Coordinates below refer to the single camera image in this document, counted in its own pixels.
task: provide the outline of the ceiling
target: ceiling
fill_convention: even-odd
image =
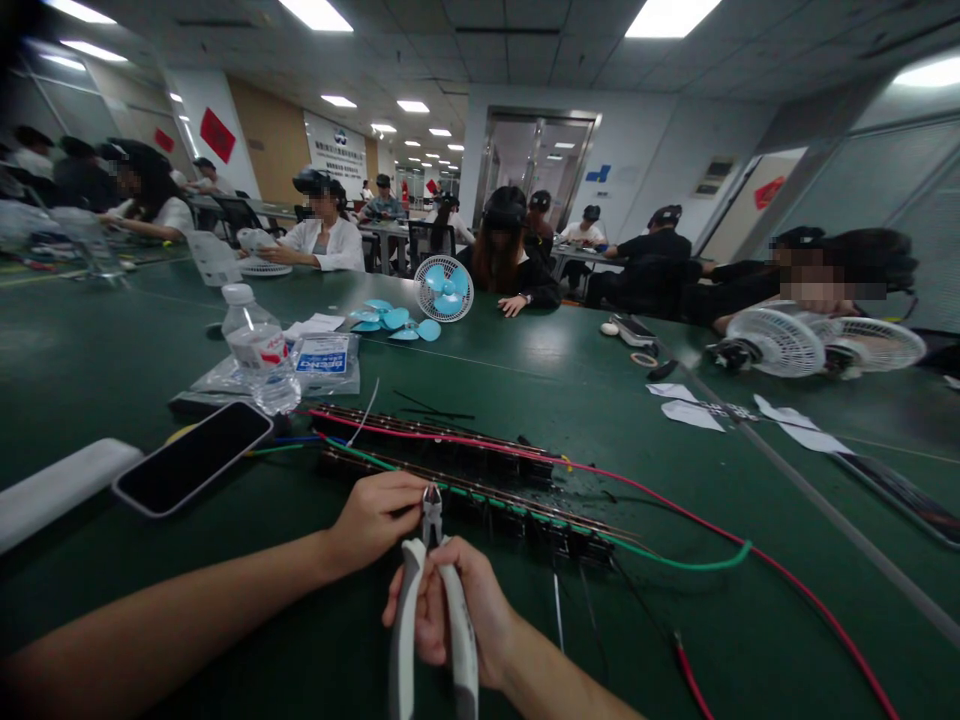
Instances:
[[[400,156],[412,139],[455,164],[446,146],[463,143],[471,82],[780,103],[960,43],[956,23],[864,57],[960,15],[956,0],[723,0],[682,40],[624,38],[642,0],[331,0],[348,34],[314,33],[277,0],[84,2],[148,45],[75,22],[80,39],[135,63],[222,69],[364,134],[384,122],[399,130],[387,139]],[[430,113],[405,113],[399,99]]]

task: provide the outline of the smartphone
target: smartphone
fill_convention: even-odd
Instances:
[[[936,500],[879,460],[833,453],[834,461],[944,545],[960,550],[960,520]]]
[[[114,480],[113,491],[148,517],[166,517],[272,432],[252,405],[230,403]]]

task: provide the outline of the paper scrap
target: paper scrap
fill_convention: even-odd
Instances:
[[[720,423],[713,419],[713,415],[711,415],[708,410],[704,410],[702,407],[696,405],[691,405],[685,400],[674,400],[673,402],[664,403],[660,406],[660,409],[663,410],[663,414],[671,420],[693,425],[694,427],[702,427],[706,430],[726,432],[720,427]]]
[[[647,390],[654,395],[660,395],[661,397],[675,397],[678,400],[697,402],[697,399],[693,396],[693,393],[690,392],[690,390],[687,389],[687,386],[682,383],[651,383],[647,385]]]
[[[844,452],[856,455],[853,450],[837,440],[833,435],[821,432],[813,420],[806,415],[801,415],[793,408],[775,408],[759,395],[754,395],[753,400],[757,403],[757,407],[760,408],[760,412],[771,420],[776,420],[777,424],[783,428],[783,431],[787,433],[787,435],[803,445],[807,450],[829,453]]]

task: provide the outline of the poster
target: poster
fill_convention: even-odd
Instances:
[[[367,152],[363,135],[304,111],[310,165],[339,180],[348,200],[360,198],[367,177]]]

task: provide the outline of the white wire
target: white wire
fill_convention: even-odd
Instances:
[[[363,419],[360,421],[360,425],[357,426],[357,431],[353,434],[353,437],[347,441],[347,447],[353,445],[353,441],[357,439],[357,435],[360,434],[360,431],[363,430],[363,426],[367,422],[367,415],[370,414],[370,408],[373,407],[373,401],[377,399],[377,390],[380,389],[380,378],[377,378],[376,384],[373,386],[373,395],[370,396],[370,402],[367,404],[367,411],[363,414]]]

